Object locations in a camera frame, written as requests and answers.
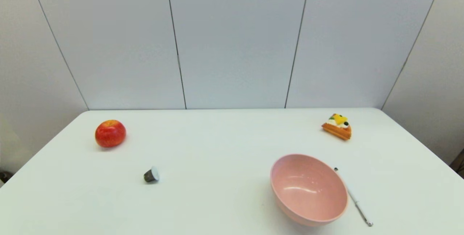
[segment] apple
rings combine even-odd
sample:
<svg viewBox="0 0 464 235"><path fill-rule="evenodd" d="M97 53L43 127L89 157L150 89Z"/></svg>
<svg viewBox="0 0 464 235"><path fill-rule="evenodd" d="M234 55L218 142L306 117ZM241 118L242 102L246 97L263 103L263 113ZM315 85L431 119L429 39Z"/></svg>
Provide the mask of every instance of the apple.
<svg viewBox="0 0 464 235"><path fill-rule="evenodd" d="M104 121L95 131L96 143L105 148L121 144L124 138L126 138L126 128L117 120Z"/></svg>

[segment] pen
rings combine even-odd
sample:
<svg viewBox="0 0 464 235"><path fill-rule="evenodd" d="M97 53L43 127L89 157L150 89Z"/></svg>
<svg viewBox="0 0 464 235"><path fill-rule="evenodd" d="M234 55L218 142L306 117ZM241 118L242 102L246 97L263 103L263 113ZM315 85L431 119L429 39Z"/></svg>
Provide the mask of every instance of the pen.
<svg viewBox="0 0 464 235"><path fill-rule="evenodd" d="M372 225L374 225L373 222L369 221L369 219L367 218L366 214L364 213L364 211L361 209L361 206L359 205L359 200L356 200L355 196L353 195L353 193L349 190L348 186L347 186L347 190L348 190L348 194L349 196L351 197L351 199L353 200L353 202L355 202L355 206L356 208L358 208L358 211L359 213L361 214L361 217L364 219L364 221L366 222L366 224L371 227Z"/></svg>

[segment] white table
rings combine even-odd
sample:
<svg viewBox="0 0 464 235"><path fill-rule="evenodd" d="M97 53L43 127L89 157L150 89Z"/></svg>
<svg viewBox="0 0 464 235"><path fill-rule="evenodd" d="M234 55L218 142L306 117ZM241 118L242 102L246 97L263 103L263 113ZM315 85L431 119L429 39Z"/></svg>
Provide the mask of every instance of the white table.
<svg viewBox="0 0 464 235"><path fill-rule="evenodd" d="M348 117L350 141L321 130L333 112ZM102 151L94 131L107 119L123 122L127 138ZM374 226L351 201L324 227L289 220L275 205L269 173L290 153L338 167ZM143 175L152 165L161 181L146 184ZM462 234L464 181L376 109L89 111L0 189L0 231Z"/></svg>

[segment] pink bowl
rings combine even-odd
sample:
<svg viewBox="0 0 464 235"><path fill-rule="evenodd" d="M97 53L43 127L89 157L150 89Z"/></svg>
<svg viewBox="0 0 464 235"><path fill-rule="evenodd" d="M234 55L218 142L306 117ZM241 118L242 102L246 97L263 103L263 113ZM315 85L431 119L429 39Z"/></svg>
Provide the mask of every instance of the pink bowl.
<svg viewBox="0 0 464 235"><path fill-rule="evenodd" d="M338 174L311 156L289 154L278 159L270 183L280 209L303 225L333 222L348 205L348 192Z"/></svg>

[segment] bowl rim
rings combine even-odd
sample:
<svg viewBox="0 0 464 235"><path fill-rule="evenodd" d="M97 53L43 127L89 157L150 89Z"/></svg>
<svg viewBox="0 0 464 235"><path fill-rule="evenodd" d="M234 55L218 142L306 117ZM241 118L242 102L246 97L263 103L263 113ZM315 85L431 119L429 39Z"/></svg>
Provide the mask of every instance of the bowl rim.
<svg viewBox="0 0 464 235"><path fill-rule="evenodd" d="M335 172L335 174L337 174L338 178L340 179L341 183L343 184L343 187L345 188L345 193L347 195L347 202L345 204L345 208L341 211L340 214L338 214L336 217L333 217L331 219L326 219L326 220L317 220L317 219L311 219L311 218L307 218L307 217L303 217L302 215L296 213L294 210L290 209L290 207L287 206L287 204L285 204L285 202L279 197L279 195L277 194L276 192L276 188L274 187L274 180L272 178L272 172L274 171L274 167L276 166L277 162L279 162L281 159L285 158L285 157L288 157L288 156L295 156L295 155L298 155L298 156L304 156L304 157L308 157L308 158L311 158L311 159L315 159L317 161L320 161L321 163L323 163L325 166L327 166L329 169L331 169L333 172ZM340 175L338 175L338 173L332 168L330 167L328 164L326 164L325 162L321 161L320 159L317 159L313 156L309 156L309 155L306 155L306 154L299 154L299 153L292 153L292 154L287 154L287 155L284 155L282 157L280 157L279 159L277 159L274 164L272 164L272 167L270 169L270 185L272 186L272 191L274 192L274 195L277 197L277 199L285 206L285 208L287 208L288 210L290 210L293 214L295 214L296 216L302 218L302 219L305 219L305 220L309 220L309 221L312 221L312 222L321 222L321 223L329 223L329 222L333 222L334 220L340 218L343 213L345 213L345 211L347 210L348 208L348 202L349 202L349 195L348 195L348 189L347 189L347 186L345 185L345 182L343 181L343 179L341 178Z"/></svg>

